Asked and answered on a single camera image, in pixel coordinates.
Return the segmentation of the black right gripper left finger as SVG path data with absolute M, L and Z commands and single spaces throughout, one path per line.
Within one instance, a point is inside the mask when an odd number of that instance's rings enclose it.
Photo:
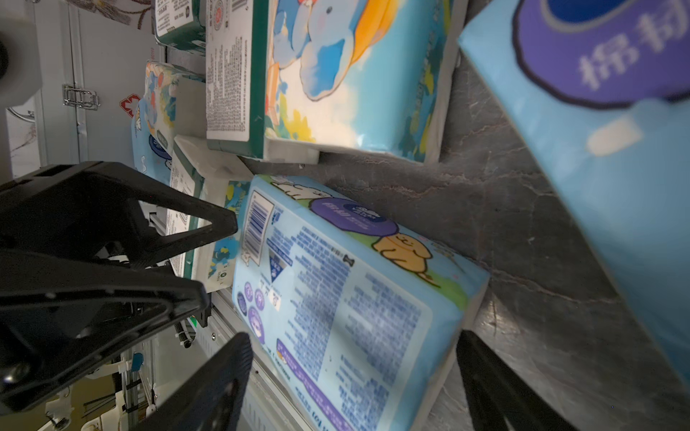
M 236 334 L 138 430 L 236 430 L 253 365 L 250 336 Z

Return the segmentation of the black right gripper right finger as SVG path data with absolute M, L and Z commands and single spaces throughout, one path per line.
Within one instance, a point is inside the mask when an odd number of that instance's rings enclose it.
M 576 429 L 474 332 L 461 331 L 456 356 L 475 430 Z

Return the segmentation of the light blue tissue pack front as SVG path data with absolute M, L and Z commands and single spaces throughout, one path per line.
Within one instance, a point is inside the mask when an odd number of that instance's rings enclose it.
M 320 430 L 419 430 L 490 276 L 307 177 L 257 175 L 233 301 Z

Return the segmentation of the light blue purple-logo tissue pack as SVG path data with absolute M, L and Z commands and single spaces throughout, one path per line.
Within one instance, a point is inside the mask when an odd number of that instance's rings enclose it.
M 687 382 L 688 2 L 493 1 L 458 43 Z

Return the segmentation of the light blue tissue pack left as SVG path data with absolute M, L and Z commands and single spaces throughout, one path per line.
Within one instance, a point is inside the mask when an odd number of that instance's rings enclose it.
M 135 117 L 131 124 L 134 165 L 139 172 L 165 185 L 171 178 L 172 157 Z

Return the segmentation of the silver metal case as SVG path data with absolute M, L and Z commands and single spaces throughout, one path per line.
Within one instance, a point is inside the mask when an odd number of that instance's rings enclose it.
M 156 44 L 152 1 L 4 1 L 10 20 L 30 25 L 41 86 L 1 106 L 1 174 L 17 178 L 49 164 L 134 164 L 130 124 Z

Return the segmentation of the cartoon tissue pack tilted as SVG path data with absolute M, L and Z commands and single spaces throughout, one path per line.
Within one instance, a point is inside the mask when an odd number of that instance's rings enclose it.
M 205 78 L 167 63 L 148 61 L 140 106 L 145 125 L 167 154 L 178 135 L 206 138 Z

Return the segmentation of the green white tissue pack back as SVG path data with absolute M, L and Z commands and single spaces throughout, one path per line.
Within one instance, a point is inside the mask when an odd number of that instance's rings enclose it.
M 169 48 L 206 53 L 206 0 L 156 0 L 156 41 Z

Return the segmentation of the cartoon elephant tissue pack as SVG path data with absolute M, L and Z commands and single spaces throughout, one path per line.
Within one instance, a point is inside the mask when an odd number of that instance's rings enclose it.
M 440 159 L 465 1 L 273 1 L 265 135 Z

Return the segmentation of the aluminium frame rail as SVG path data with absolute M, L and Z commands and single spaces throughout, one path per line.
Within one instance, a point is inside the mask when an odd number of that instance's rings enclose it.
M 93 303 L 134 303 L 143 312 L 126 312 L 124 323 L 105 323 L 79 343 L 84 356 L 75 361 L 83 377 L 143 339 L 179 323 L 208 304 L 201 286 L 185 292 L 106 290 Z M 241 332 L 214 354 L 138 430 L 235 430 L 252 373 L 250 336 Z

